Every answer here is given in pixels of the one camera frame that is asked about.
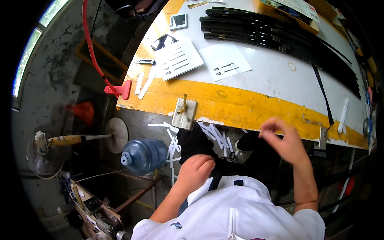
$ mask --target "workbench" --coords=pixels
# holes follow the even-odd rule
[[[213,124],[259,130],[260,125],[272,116],[280,116],[296,126],[302,139],[319,141],[320,127],[329,127],[325,99],[310,64],[297,58],[243,43],[235,43],[243,54],[251,71],[237,74],[215,82],[206,65],[184,73],[169,81],[155,78],[144,98],[134,95],[139,72],[144,73],[142,86],[151,66],[134,62],[143,58],[154,58],[152,43],[163,34],[181,40],[189,37],[197,50],[224,41],[205,40],[200,30],[199,17],[206,16],[205,10],[212,6],[225,6],[257,12],[259,0],[224,1],[223,4],[209,3],[193,9],[187,7],[193,2],[169,0],[147,31],[129,66],[127,79],[132,80],[128,100],[121,96],[117,109],[126,108],[171,116],[178,98],[187,94],[188,99],[198,102],[195,120]],[[169,21],[173,14],[187,13],[188,27],[170,32]],[[331,144],[368,149],[368,139],[363,135],[363,122],[367,118],[366,94],[359,63],[346,38],[327,20],[320,16],[317,24],[322,38],[352,62],[350,67],[356,73],[361,100],[353,95],[338,80],[319,70],[330,110],[335,120],[328,131]],[[344,101],[349,98],[345,119],[346,133],[339,134],[337,128]]]

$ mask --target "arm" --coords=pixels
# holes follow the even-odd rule
[[[165,223],[176,218],[181,204],[187,197],[188,195],[181,191],[175,184],[149,219],[152,219],[155,222]]]
[[[318,190],[308,156],[300,164],[293,165],[293,195],[295,212],[301,209],[313,209],[317,212]]]
[[[176,218],[181,204],[206,182],[214,167],[211,156],[198,154],[188,158],[180,168],[176,183],[149,219],[165,223]]]
[[[275,131],[281,130],[281,140]],[[259,137],[263,138],[287,162],[293,165],[293,193],[295,212],[301,209],[318,209],[318,190],[313,176],[311,161],[297,130],[283,120],[270,118],[261,125]]]

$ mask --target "cardboard box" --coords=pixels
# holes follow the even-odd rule
[[[292,19],[296,20],[300,26],[300,28],[305,29],[306,31],[312,33],[313,35],[317,35],[320,30],[317,27],[317,24],[314,20],[310,21],[310,25],[306,24],[305,22],[301,21],[298,18],[295,18],[294,16],[289,15],[285,11],[282,11],[274,6],[265,4],[261,2],[260,0],[254,1],[255,4],[255,12],[264,14],[270,17],[274,17],[277,19],[280,19],[285,22],[291,22]]]
[[[316,12],[331,23],[338,14],[337,11],[325,0],[308,0],[307,2],[316,9]]]

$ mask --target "white tabletop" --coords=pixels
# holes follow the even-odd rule
[[[207,8],[212,6],[222,7],[223,5],[210,3],[189,9],[187,4],[190,3],[184,3],[179,13],[187,14],[188,27],[169,34],[178,40],[189,37],[197,50],[224,42],[204,39],[204,33],[200,30],[199,22],[200,17],[206,16],[205,10]],[[250,0],[225,1],[224,6],[254,11],[252,1]],[[319,70],[333,119],[340,120],[344,101],[348,97],[349,106],[345,124],[356,132],[363,134],[363,122],[367,118],[366,95],[357,59],[349,43],[340,33],[321,18],[320,22],[318,24],[320,29],[318,37],[331,44],[352,62],[351,68],[358,78],[361,95],[361,100],[359,100],[338,80]],[[249,90],[283,99],[328,116],[325,99],[313,68],[309,63],[274,50],[244,43],[235,42],[235,44],[252,67],[251,71],[215,82],[208,68],[203,65],[180,75],[178,79],[214,83]],[[331,140],[331,143],[348,146],[347,143],[341,140]]]

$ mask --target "white t-shirt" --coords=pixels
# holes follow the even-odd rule
[[[233,181],[243,180],[243,186]],[[323,240],[325,224],[311,209],[293,216],[275,206],[260,181],[245,176],[223,176],[217,190],[208,192],[212,178],[188,196],[187,209],[166,223],[141,220],[132,240]]]

